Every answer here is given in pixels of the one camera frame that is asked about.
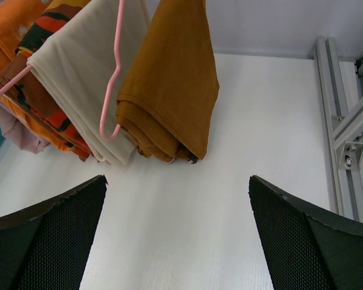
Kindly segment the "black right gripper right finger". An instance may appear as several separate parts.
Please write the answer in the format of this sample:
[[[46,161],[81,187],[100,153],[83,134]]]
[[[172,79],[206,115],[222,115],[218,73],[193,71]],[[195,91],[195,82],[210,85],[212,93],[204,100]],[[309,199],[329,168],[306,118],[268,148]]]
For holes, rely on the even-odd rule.
[[[363,289],[363,223],[257,175],[249,197],[274,289]]]

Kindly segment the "pink trousers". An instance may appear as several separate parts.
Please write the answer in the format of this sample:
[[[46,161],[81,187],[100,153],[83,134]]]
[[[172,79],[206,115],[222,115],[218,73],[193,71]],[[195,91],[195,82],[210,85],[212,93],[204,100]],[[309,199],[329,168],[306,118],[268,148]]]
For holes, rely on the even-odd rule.
[[[21,150],[38,154],[50,145],[48,140],[33,133],[2,103],[0,103],[0,128],[2,135]]]

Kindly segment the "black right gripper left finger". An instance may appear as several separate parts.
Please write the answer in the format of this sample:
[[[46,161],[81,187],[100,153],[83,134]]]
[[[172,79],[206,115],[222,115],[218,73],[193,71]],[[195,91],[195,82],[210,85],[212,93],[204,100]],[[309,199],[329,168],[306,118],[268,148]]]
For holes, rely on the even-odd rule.
[[[0,217],[0,289],[79,289],[106,186],[97,175]]]

